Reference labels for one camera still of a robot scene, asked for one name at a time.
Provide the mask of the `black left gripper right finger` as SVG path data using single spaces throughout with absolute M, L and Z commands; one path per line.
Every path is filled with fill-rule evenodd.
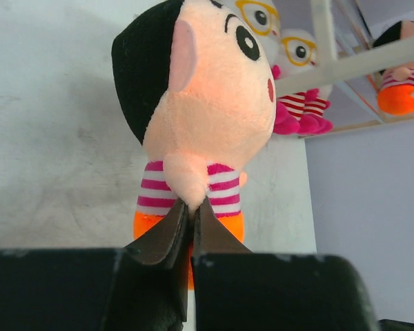
M 215 217 L 195 215 L 198 330 L 378 330 L 366 287 L 346 259 L 255 253 Z

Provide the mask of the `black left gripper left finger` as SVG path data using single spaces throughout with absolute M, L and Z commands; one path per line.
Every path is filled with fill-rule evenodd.
M 0 330 L 181 330 L 188 212 L 123 248 L 0 249 Z

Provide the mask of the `pink panda plush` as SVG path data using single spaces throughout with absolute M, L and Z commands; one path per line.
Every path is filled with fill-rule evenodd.
M 302 29 L 289 28 L 282 32 L 281 48 L 277 58 L 282 78 L 307 78 L 319 64 L 317 42 L 314 36 Z M 302 136 L 324 134 L 333 129 L 333 123 L 324 117 L 331 105 L 329 95 L 333 85 L 297 85 L 280 101 L 298 124 Z
M 247 23 L 259 38 L 275 79 L 280 78 L 280 68 L 275 63 L 281 48 L 281 19 L 273 1 L 239 0 L 232 1 L 240 17 Z M 295 134 L 299 130 L 299 122 L 277 98 L 276 120 L 273 132 L 279 135 Z

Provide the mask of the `pink panda plush back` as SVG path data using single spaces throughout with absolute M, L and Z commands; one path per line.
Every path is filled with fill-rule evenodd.
M 273 1 L 239 0 L 232 1 L 240 17 L 247 23 L 259 38 L 275 79 L 280 78 L 280 68 L 275 63 L 281 48 L 281 19 Z M 279 135 L 295 134 L 299 130 L 299 122 L 277 98 L 276 120 L 273 132 Z

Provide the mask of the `peach doll plush back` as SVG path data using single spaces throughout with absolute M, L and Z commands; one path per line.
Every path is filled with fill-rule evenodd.
M 276 91 L 249 25 L 219 1 L 163 1 L 113 41 L 115 90 L 148 162 L 133 219 L 135 238 L 181 199 L 208 200 L 244 239 L 244 166 L 269 140 Z

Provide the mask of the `peach doll plush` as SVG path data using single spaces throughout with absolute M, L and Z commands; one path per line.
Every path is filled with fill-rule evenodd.
M 373 42 L 378 48 L 414 37 L 414 21 L 401 20 L 387 28 Z M 393 116 L 414 117 L 414 61 L 379 71 L 382 84 L 377 94 L 379 109 Z
M 276 91 L 249 25 L 219 1 L 163 1 L 113 41 L 115 90 L 148 162 L 133 219 L 135 238 L 181 199 L 208 200 L 244 239 L 244 166 L 269 140 Z

